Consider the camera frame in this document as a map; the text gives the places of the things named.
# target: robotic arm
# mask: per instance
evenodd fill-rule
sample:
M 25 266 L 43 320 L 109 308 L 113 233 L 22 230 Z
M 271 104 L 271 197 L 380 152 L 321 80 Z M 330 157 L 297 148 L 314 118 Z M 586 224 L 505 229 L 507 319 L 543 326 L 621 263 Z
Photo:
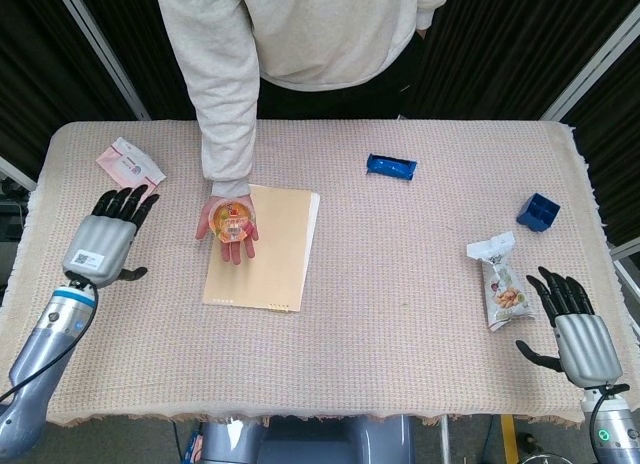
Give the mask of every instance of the robotic arm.
M 584 389 L 582 411 L 600 464 L 640 464 L 639 434 L 627 402 L 619 395 L 629 386 L 615 384 L 622 368 L 607 327 L 594 314 L 587 293 L 575 279 L 562 278 L 543 267 L 539 271 L 546 286 L 533 276 L 527 280 L 542 300 L 560 357 L 541 356 L 523 341 L 516 341 L 516 346 L 532 363 L 564 372 L 569 381 Z
M 71 282 L 56 289 L 14 363 L 12 388 L 0 396 L 0 461 L 19 457 L 39 439 L 47 406 L 98 310 L 98 289 L 114 281 L 135 281 L 147 269 L 123 269 L 133 238 L 153 204 L 138 207 L 147 186 L 109 191 L 84 218 L 63 260 Z M 3 404 L 13 395 L 10 404 Z

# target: beige tablecloth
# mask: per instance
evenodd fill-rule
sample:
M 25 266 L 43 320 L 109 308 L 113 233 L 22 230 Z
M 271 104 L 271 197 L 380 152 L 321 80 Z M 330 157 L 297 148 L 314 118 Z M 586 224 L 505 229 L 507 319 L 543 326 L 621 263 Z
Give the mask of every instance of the beige tablecloth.
M 512 262 L 521 277 L 544 265 L 585 285 L 632 386 L 627 398 L 638 405 L 637 346 L 585 165 L 569 129 L 544 122 L 260 122 L 251 182 L 321 196 L 295 314 L 201 304 L 211 239 L 193 236 L 210 185 L 195 123 L 65 126 L 32 194 L 0 310 L 1 376 L 52 290 L 66 282 L 61 261 L 78 224 L 114 187 L 94 161 L 119 136 L 168 176 L 127 261 L 149 274 L 102 291 L 50 421 L 398 413 L 579 421 L 581 391 L 531 365 L 514 345 L 525 339 L 556 352 L 539 306 L 535 321 L 487 330 L 480 267 L 465 247 L 507 230 L 516 236 Z M 415 178 L 367 175 L 369 153 L 417 160 Z M 561 206 L 544 233 L 515 222 L 534 192 Z

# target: white sweatshirt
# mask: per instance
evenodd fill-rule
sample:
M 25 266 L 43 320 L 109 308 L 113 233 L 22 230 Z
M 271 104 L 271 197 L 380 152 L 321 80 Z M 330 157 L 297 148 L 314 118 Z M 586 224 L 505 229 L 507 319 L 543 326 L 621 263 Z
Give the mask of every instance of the white sweatshirt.
M 158 0 L 216 196 L 249 193 L 260 76 L 300 91 L 384 71 L 446 0 Z

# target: beige folder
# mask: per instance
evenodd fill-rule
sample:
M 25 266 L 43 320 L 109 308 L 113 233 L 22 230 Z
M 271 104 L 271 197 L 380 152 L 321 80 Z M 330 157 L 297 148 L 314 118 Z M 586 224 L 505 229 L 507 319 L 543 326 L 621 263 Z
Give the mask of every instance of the beige folder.
M 213 241 L 205 304 L 299 311 L 320 197 L 311 191 L 251 186 L 260 239 L 256 257 L 224 262 Z

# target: nut snack package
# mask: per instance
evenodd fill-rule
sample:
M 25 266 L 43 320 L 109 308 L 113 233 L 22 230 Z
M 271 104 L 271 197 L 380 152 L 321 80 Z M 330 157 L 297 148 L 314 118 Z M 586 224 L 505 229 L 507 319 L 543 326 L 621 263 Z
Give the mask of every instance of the nut snack package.
M 482 261 L 487 321 L 491 331 L 500 329 L 514 317 L 533 317 L 522 282 L 507 263 L 515 243 L 513 233 L 505 232 L 488 241 L 467 245 L 467 256 Z

